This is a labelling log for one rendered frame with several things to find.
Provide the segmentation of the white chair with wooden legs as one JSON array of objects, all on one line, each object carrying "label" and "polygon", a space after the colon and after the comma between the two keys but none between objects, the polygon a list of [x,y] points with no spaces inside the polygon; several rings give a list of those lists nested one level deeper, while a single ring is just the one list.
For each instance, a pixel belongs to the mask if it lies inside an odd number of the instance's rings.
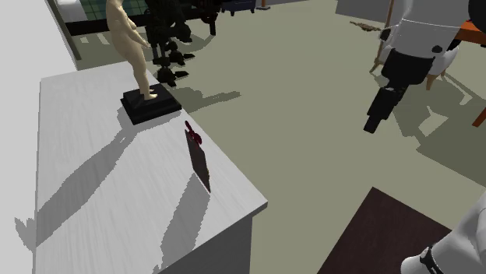
[{"label": "white chair with wooden legs", "polygon": [[[413,0],[390,0],[389,14],[388,14],[389,22],[385,30],[390,30],[391,33],[386,38],[386,40],[382,42],[377,58],[374,61],[374,65],[369,71],[370,73],[373,73],[379,65],[383,65],[385,63],[386,58],[388,57],[389,52],[392,49],[392,47],[389,44],[392,40],[394,28],[399,24],[399,21],[402,19],[406,11],[410,8],[412,2]],[[458,53],[459,44],[460,44],[459,40],[454,40],[449,45],[448,50],[443,55],[437,57],[434,60],[431,70],[426,76],[426,90],[431,89],[433,82],[438,76],[445,75],[446,69],[452,64],[452,62],[454,61]]]}]

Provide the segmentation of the brown scrap on floor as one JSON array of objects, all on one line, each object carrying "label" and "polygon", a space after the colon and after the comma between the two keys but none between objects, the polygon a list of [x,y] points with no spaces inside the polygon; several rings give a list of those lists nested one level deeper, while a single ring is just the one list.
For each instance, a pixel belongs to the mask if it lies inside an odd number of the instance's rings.
[{"label": "brown scrap on floor", "polygon": [[381,31],[380,28],[378,28],[376,26],[368,25],[366,23],[358,23],[358,22],[354,22],[354,21],[350,21],[350,23],[355,25],[355,26],[360,27],[363,31],[366,31],[366,32]]}]

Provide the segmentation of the orange wooden table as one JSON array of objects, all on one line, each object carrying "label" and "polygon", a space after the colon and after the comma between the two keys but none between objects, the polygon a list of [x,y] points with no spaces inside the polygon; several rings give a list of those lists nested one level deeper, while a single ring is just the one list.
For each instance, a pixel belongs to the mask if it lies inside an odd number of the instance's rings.
[{"label": "orange wooden table", "polygon": [[[486,48],[486,33],[482,32],[471,21],[466,21],[456,35],[457,40],[466,41]],[[486,107],[473,122],[474,127],[479,127],[486,120]]]}]

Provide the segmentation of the dark red clipboard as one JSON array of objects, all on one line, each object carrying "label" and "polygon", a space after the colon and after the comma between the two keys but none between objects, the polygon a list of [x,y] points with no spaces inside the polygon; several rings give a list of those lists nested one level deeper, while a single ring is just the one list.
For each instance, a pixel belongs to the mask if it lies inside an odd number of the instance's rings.
[{"label": "dark red clipboard", "polygon": [[206,162],[206,154],[201,148],[203,143],[200,134],[192,129],[188,121],[185,121],[185,136],[188,144],[188,151],[192,162],[192,168],[199,180],[210,193],[210,173]]}]

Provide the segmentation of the beige figure on black base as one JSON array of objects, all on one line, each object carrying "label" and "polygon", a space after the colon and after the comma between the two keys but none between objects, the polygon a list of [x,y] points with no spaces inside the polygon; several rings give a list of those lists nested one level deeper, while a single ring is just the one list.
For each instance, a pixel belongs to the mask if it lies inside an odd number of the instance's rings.
[{"label": "beige figure on black base", "polygon": [[106,20],[116,51],[132,66],[138,88],[123,93],[121,98],[130,121],[140,124],[181,110],[180,103],[161,84],[150,85],[147,77],[143,39],[136,25],[122,7],[123,0],[106,1]]}]

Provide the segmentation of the white wooden desk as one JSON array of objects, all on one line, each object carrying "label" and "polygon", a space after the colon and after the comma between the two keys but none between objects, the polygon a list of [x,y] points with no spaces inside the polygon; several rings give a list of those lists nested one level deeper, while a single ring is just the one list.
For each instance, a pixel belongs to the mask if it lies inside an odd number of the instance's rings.
[{"label": "white wooden desk", "polygon": [[192,169],[186,111],[134,125],[126,62],[40,82],[33,274],[250,274],[266,198],[202,136]]}]

